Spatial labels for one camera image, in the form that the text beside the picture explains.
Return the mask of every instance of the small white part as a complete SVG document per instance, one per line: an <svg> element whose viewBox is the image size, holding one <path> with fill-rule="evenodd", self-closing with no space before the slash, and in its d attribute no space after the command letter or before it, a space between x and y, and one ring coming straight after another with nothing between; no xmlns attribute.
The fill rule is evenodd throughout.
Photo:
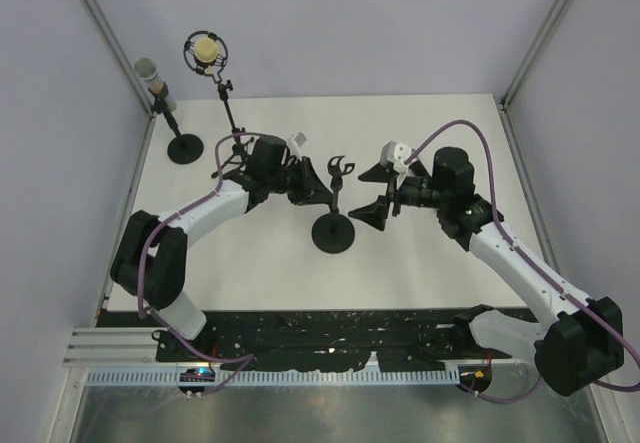
<svg viewBox="0 0 640 443"><path fill-rule="evenodd" d="M213 63L218 57L218 44L208 36L199 38L193 45L193 54L202 63Z"/></svg>
<svg viewBox="0 0 640 443"><path fill-rule="evenodd" d="M204 313L196 308L184 290L180 292L173 303L158 313L187 340L195 339L207 322Z"/></svg>
<svg viewBox="0 0 640 443"><path fill-rule="evenodd" d="M515 238L509 225L503 223L502 226L512 239ZM520 243L519 248L555 281L564 281L526 246ZM495 223L483 226L480 233L471 236L469 251L489 265L522 298L540 322L543 332L546 333L558 321L559 313L572 315L578 311L573 303L564 300L517 252L509 249L509 244L502 238ZM578 301L587 304L589 295L584 291L569 283L564 283L564 286L565 292L570 292Z"/></svg>
<svg viewBox="0 0 640 443"><path fill-rule="evenodd" d="M302 151L300 148L307 142L307 137L304 133L296 133L291 138L287 140L287 146L289 150L291 150L291 154L294 155L298 160L302 159Z"/></svg>
<svg viewBox="0 0 640 443"><path fill-rule="evenodd" d="M411 146L405 143L396 143L390 141L382 148L382 154L380 155L380 164L387 166L389 163L393 164L393 171L398 173L398 188L402 186L405 178L409 174L409 166L405 165L405 161L413 150Z"/></svg>
<svg viewBox="0 0 640 443"><path fill-rule="evenodd" d="M469 325L475 342L483 348L493 348L513 358L534 364L533 343L544 338L539 323L511 318L491 310L476 316Z"/></svg>
<svg viewBox="0 0 640 443"><path fill-rule="evenodd" d="M182 228L188 235L188 246L193 246L204 235L213 231L225 221L240 216L247 211L249 193L233 181L224 181L220 192L209 201L193 210L180 215L180 218L169 223L173 228ZM167 211L159 215L160 221L175 214Z"/></svg>

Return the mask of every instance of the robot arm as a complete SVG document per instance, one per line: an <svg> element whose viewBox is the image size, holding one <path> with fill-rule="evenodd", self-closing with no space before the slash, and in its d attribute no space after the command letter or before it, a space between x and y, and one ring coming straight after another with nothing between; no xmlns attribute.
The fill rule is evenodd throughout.
<svg viewBox="0 0 640 443"><path fill-rule="evenodd" d="M196 340L206 324L205 315L183 291L191 246L225 221L251 211L272 193L286 193L294 205L331 203L332 193L316 175L309 158L300 155L302 138L301 134L289 141L260 137L246 164L224 175L222 187L213 198L170 222L153 242L157 250L146 259L144 300L187 340ZM137 295L145 241L161 221L176 212L151 215L138 211L129 219L110 275L131 295Z"/></svg>
<svg viewBox="0 0 640 443"><path fill-rule="evenodd" d="M412 150L390 142L380 162L360 175L361 181L386 183L387 191L371 205L349 216L384 230L389 210L400 214L403 205L437 210L442 230L489 265L518 294L538 320L527 323L480 305L457 318L453 329L462 344L493 348L535 364L547 384L568 396L622 366L623 348L604 329L563 295L571 294L622 334L622 315L609 298L595 301L577 289L526 248L507 224L494 221L491 203L475 193L474 168L460 148L441 148L434 157L433 174L419 161L406 167ZM503 216L498 213L500 221ZM559 293L514 251L524 251L564 288Z"/></svg>

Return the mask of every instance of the white table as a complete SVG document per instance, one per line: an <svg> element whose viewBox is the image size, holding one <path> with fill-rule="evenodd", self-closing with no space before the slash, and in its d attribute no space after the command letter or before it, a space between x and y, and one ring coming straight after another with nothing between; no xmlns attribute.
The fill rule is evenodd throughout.
<svg viewBox="0 0 640 443"><path fill-rule="evenodd" d="M444 123L465 118L489 141L496 172L498 207L529 247L540 252L502 123L491 95L373 96L231 100L239 126L288 138L302 131L303 153L329 186L327 161L346 155L356 163L345 178L340 209L373 202L384 185L362 183L390 140L418 146ZM187 166L166 155L172 138L164 119L156 123L134 211L177 209L214 185L213 147L229 133L218 100L178 102L184 133L205 143L204 155ZM464 148L476 168L477 191L489 197L485 157L475 134L457 127L422 154L431 170L435 150ZM354 221L356 240L343 254L314 246L311 226L326 206L294 207L272 195L250 213L227 222L188 253L186 291L204 310L400 309L469 307L479 303L521 306L518 296L484 263L447 238L435 211L403 208L384 232ZM133 310L135 298L114 285L109 310Z"/></svg>

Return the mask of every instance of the round stand base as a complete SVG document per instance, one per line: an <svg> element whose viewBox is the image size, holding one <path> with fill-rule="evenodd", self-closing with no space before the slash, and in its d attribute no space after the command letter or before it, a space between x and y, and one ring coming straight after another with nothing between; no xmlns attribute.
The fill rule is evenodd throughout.
<svg viewBox="0 0 640 443"><path fill-rule="evenodd" d="M349 249L356 238L356 230L346 216L328 213L313 224L311 238L318 249L335 255Z"/></svg>
<svg viewBox="0 0 640 443"><path fill-rule="evenodd" d="M188 165L193 163L204 151L202 140L196 135L182 135L182 138L175 137L169 143L167 155L169 159L178 165Z"/></svg>

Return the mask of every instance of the silver microphone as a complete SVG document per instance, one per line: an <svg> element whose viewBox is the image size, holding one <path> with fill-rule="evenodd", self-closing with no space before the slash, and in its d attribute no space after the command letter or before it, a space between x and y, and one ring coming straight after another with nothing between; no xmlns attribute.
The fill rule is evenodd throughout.
<svg viewBox="0 0 640 443"><path fill-rule="evenodd" d="M156 64L149 58L140 58L133 65L136 75L147 84L149 91L157 97L163 98L171 112L176 111L176 100L169 94L169 88L158 75Z"/></svg>

